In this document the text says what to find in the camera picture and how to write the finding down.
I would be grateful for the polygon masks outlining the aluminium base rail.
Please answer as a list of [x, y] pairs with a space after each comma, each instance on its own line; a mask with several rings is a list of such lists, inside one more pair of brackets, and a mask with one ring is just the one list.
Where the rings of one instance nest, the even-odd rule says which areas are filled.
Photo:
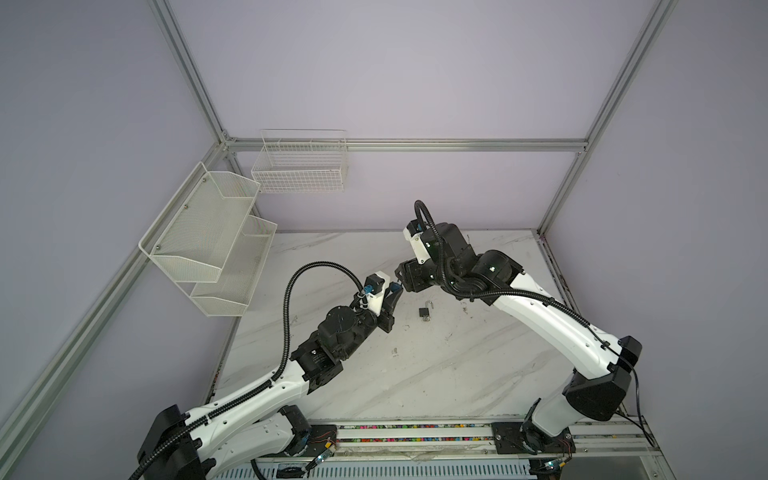
[[579, 422], [545, 452], [514, 418], [319, 421], [296, 456], [240, 458], [223, 479], [672, 479], [634, 420]]

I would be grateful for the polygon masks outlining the white mesh shelf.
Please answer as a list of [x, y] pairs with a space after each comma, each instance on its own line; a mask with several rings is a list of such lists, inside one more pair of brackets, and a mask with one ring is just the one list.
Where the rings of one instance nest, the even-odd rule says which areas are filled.
[[239, 317], [248, 310], [276, 231], [276, 223], [246, 217], [219, 280], [192, 290], [191, 300], [207, 317]]
[[175, 283], [215, 283], [242, 232], [258, 182], [198, 163], [138, 249]]

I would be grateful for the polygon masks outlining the black padlock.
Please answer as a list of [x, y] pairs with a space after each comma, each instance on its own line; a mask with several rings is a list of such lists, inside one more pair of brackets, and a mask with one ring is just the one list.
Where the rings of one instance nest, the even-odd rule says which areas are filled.
[[432, 305], [427, 302], [424, 307], [420, 307], [418, 309], [419, 318], [423, 322], [430, 322], [431, 321], [431, 313], [432, 313]]

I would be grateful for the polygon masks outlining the aluminium frame profile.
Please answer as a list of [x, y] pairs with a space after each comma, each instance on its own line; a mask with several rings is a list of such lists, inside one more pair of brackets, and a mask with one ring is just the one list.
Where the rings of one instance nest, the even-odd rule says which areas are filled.
[[[148, 6], [196, 102], [202, 109], [207, 125], [211, 126], [216, 137], [203, 158], [204, 165], [214, 166], [226, 155], [237, 151], [260, 149], [262, 143], [259, 140], [227, 137], [213, 111], [213, 105], [205, 91], [199, 71], [194, 65], [188, 44], [183, 38], [170, 3], [151, 1]], [[654, 4], [584, 139], [352, 139], [348, 141], [347, 147], [353, 152], [574, 152], [577, 158], [569, 167], [562, 185], [543, 217], [540, 230], [546, 232], [594, 152], [619, 104], [636, 78], [640, 65], [646, 59], [675, 6], [673, 1], [658, 1]], [[2, 425], [1, 454], [6, 463], [14, 463], [42, 430], [72, 376], [84, 362], [85, 356], [111, 320], [115, 308], [122, 302], [148, 261], [148, 255], [140, 249], [134, 249], [131, 252]]]

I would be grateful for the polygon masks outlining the upper white mesh shelf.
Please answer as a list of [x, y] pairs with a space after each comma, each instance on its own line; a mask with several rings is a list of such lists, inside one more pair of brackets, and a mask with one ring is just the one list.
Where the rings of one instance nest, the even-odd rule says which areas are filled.
[[175, 283], [215, 283], [242, 232], [258, 182], [198, 163], [138, 249]]

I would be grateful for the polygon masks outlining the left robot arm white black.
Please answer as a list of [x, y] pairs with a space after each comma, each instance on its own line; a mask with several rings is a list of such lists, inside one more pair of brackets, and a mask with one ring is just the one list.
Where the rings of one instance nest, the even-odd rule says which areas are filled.
[[247, 461], [305, 451], [312, 427], [297, 403], [328, 384], [377, 329], [390, 332], [402, 287], [366, 286], [331, 309], [276, 371], [192, 408], [161, 411], [137, 454], [134, 479], [213, 479]]

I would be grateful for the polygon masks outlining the lower white mesh shelf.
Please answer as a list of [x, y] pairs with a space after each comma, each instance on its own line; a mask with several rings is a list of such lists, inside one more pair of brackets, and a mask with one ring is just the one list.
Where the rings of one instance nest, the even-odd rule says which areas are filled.
[[207, 317], [239, 317], [248, 310], [276, 231], [276, 223], [246, 217], [219, 280], [192, 290], [191, 300]]

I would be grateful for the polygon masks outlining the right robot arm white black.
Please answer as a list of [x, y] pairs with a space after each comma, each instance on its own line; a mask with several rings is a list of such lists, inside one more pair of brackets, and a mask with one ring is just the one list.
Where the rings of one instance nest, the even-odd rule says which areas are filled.
[[572, 364], [561, 390], [531, 406], [520, 426], [525, 451], [543, 452], [572, 424], [608, 421], [630, 389], [642, 345], [595, 327], [550, 296], [499, 250], [476, 253], [454, 224], [412, 220], [403, 230], [414, 259], [395, 273], [409, 292], [437, 286], [458, 300], [480, 300], [522, 322]]

